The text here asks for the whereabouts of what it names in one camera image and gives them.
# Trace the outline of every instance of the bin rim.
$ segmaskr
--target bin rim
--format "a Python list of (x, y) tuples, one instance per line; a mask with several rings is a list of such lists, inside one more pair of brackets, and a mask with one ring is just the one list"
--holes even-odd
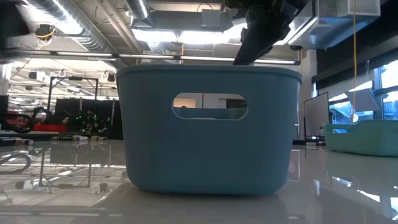
[(127, 72), (146, 72), (154, 70), (194, 70), (194, 71), (231, 71), (231, 72), (245, 72), (245, 73), (278, 73), (281, 75), (288, 75), (296, 78), (302, 84), (303, 76), (299, 72), (293, 71), (288, 68), (268, 67), (268, 66), (247, 66), (247, 65), (162, 65), (162, 64), (142, 64), (132, 65), (121, 69), (116, 74), (116, 79), (120, 79)]

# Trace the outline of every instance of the red object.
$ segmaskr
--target red object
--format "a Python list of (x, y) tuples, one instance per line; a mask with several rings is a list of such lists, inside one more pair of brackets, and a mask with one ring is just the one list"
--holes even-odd
[(35, 124), (34, 131), (67, 131), (67, 127), (63, 124)]

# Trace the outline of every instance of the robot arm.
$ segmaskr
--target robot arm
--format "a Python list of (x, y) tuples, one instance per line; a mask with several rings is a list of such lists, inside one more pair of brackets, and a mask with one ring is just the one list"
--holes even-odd
[(227, 0), (230, 8), (246, 10), (247, 29), (234, 65), (249, 65), (269, 53), (272, 46), (290, 32), (289, 24), (308, 0)]

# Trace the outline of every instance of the whiteboard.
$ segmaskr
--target whiteboard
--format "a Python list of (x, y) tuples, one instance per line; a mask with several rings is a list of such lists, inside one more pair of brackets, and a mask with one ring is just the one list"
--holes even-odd
[(304, 102), (305, 135), (323, 136), (321, 127), (329, 123), (329, 96), (324, 93)]

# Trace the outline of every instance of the light blue plastic bin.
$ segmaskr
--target light blue plastic bin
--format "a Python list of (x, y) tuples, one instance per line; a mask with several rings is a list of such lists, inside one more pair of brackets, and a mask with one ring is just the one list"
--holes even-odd
[(368, 156), (398, 157), (398, 121), (365, 120), (324, 125), (326, 147)]
[[(119, 71), (131, 182), (154, 192), (273, 193), (288, 176), (301, 78), (284, 68), (232, 65), (136, 65)], [(248, 109), (241, 119), (235, 118), (242, 111), (222, 110), (220, 116), (232, 119), (181, 118), (190, 112), (174, 111), (180, 93), (239, 94)]]

